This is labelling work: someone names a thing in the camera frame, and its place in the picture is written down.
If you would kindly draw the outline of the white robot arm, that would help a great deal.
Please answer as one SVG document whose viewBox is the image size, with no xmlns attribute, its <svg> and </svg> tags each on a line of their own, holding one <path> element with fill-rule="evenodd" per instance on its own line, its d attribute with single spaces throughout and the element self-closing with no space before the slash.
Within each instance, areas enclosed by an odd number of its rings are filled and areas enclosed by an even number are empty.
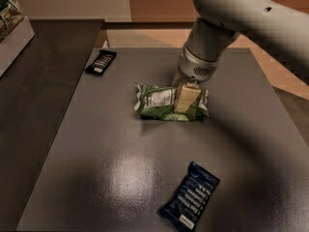
<svg viewBox="0 0 309 232">
<path fill-rule="evenodd" d="M 271 0 L 193 0 L 199 14 L 183 45 L 173 80 L 202 83 L 242 34 L 303 82 L 309 80 L 309 14 Z"/>
</svg>

